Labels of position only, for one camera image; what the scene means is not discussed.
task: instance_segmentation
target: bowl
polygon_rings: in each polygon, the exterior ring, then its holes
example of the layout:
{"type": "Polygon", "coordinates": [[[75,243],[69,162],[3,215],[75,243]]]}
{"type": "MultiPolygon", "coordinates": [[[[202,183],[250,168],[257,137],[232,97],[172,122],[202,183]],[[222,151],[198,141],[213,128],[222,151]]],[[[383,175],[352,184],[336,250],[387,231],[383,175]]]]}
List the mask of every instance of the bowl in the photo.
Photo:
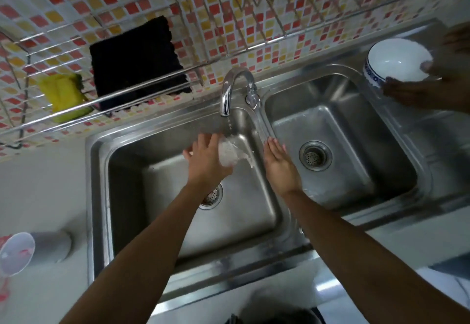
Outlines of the bowl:
{"type": "Polygon", "coordinates": [[[422,81],[428,74],[421,70],[421,63],[427,61],[432,62],[432,56],[419,43],[390,38],[371,47],[364,64],[364,76],[377,88],[385,83],[386,77],[399,81],[422,81]]]}

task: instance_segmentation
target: faucet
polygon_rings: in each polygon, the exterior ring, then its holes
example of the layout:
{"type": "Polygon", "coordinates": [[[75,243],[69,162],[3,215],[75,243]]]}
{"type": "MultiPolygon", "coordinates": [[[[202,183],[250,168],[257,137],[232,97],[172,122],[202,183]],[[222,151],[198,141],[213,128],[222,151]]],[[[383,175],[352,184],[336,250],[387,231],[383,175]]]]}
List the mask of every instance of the faucet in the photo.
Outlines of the faucet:
{"type": "Polygon", "coordinates": [[[220,116],[227,117],[230,115],[232,87],[235,80],[241,75],[244,76],[248,82],[248,85],[246,86],[246,102],[253,110],[259,107],[261,100],[256,91],[255,78],[253,78],[253,74],[251,74],[248,68],[234,67],[227,73],[222,84],[222,94],[220,94],[220,116]]]}

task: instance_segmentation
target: mosaic tile wall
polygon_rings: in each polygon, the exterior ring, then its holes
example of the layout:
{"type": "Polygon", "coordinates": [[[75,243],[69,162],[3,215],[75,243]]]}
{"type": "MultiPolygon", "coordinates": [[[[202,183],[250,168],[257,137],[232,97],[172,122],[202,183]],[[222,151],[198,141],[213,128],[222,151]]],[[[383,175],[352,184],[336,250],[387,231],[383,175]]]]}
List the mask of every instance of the mosaic tile wall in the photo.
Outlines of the mosaic tile wall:
{"type": "Polygon", "coordinates": [[[37,87],[38,78],[46,74],[78,72],[84,80],[85,95],[90,100],[96,98],[89,46],[156,16],[167,17],[182,66],[221,59],[188,73],[194,82],[192,94],[160,96],[114,112],[112,117],[102,115],[56,132],[37,134],[57,126],[48,120],[31,125],[24,135],[14,132],[0,136],[0,161],[212,91],[232,66],[261,72],[392,27],[455,0],[385,4],[387,1],[391,0],[0,0],[0,132],[50,114],[51,105],[37,87]],[[361,12],[375,6],[379,7],[361,12]],[[306,29],[306,33],[238,54],[306,29]],[[24,136],[32,137],[16,143],[24,136]],[[5,143],[16,147],[6,147],[5,143]]]}

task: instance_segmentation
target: sink basin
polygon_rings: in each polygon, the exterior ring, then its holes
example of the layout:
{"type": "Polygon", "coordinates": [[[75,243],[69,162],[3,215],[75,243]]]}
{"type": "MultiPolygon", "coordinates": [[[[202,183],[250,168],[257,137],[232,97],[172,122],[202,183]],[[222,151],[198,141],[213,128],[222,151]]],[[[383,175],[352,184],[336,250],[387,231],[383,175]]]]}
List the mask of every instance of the sink basin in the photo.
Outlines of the sink basin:
{"type": "Polygon", "coordinates": [[[265,100],[265,114],[300,172],[304,191],[350,214],[411,190],[416,171],[356,85],[326,75],[265,100]]]}
{"type": "Polygon", "coordinates": [[[240,161],[197,209],[176,271],[252,246],[278,228],[282,213],[265,177],[263,145],[249,114],[238,108],[228,118],[215,112],[164,129],[111,155],[109,216],[114,255],[160,215],[186,184],[188,162],[181,151],[199,132],[223,133],[249,155],[250,162],[240,161]]]}

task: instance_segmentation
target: drain strainer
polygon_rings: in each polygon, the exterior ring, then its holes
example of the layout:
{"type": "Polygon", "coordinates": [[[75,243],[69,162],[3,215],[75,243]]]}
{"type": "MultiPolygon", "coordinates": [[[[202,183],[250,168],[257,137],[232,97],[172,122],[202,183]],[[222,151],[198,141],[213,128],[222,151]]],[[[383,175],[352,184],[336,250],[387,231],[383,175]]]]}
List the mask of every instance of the drain strainer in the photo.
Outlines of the drain strainer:
{"type": "Polygon", "coordinates": [[[224,191],[222,190],[222,186],[218,185],[216,189],[206,195],[201,205],[199,206],[199,209],[209,210],[215,208],[222,200],[223,193],[224,191]]]}
{"type": "Polygon", "coordinates": [[[302,164],[312,171],[323,171],[327,169],[333,159],[330,149],[320,141],[305,143],[299,151],[302,164]]]}

